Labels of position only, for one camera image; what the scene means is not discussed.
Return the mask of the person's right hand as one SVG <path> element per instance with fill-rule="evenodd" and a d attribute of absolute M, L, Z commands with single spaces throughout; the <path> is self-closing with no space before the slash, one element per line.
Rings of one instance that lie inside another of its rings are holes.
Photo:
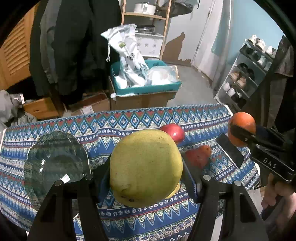
<path fill-rule="evenodd" d="M 281 208 L 276 215 L 275 224 L 283 231 L 295 213 L 295 188 L 288 183 L 276 181 L 273 175 L 269 175 L 261 205 L 267 208 L 277 204 Z"/>

